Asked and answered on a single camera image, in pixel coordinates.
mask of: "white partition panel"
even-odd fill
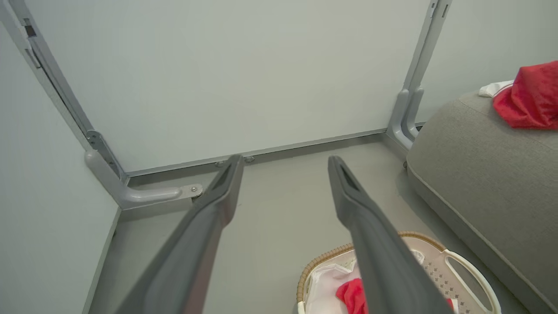
[[[558,59],[557,0],[454,0],[421,86],[417,122],[444,103]]]
[[[125,171],[382,129],[425,0],[26,0]]]
[[[0,134],[0,313],[82,313],[118,206],[2,23]]]

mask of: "gray fabric upholstery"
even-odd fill
[[[515,130],[471,93],[421,129],[418,194],[533,313],[558,312],[558,133]]]

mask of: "white garment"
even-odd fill
[[[499,92],[513,85],[514,80],[507,80],[504,82],[490,83],[486,86],[482,86],[479,90],[479,96],[483,97],[494,97]]]
[[[347,314],[345,303],[335,294],[344,283],[360,278],[356,261],[349,268],[337,264],[320,267],[311,278],[306,314]]]

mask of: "basket rim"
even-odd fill
[[[434,247],[436,247],[438,250],[440,250],[440,252],[442,252],[446,249],[446,247],[442,243],[434,240],[433,238],[431,238],[427,235],[424,235],[424,234],[421,234],[421,233],[418,233],[418,232],[399,231],[397,233],[397,235],[399,237],[415,237],[417,239],[423,240],[425,242],[430,243]],[[347,253],[351,250],[354,250],[354,246],[353,246],[352,243],[348,243],[348,244],[342,245],[338,248],[335,248],[331,251],[323,253],[322,255],[318,256],[317,258],[315,258],[311,262],[309,262],[308,265],[306,267],[304,267],[304,270],[302,271],[302,274],[300,275],[299,285],[296,288],[296,303],[302,302],[304,300],[304,283],[306,282],[306,279],[308,278],[308,276],[310,275],[312,270],[314,270],[314,268],[316,268],[316,266],[318,266],[321,263],[323,263],[323,262],[325,262],[329,259],[332,259],[336,256]]]

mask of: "red cloth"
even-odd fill
[[[335,295],[345,303],[349,314],[368,314],[366,296],[360,278],[342,284]]]
[[[513,86],[494,97],[494,109],[520,129],[558,129],[558,61],[523,66]]]

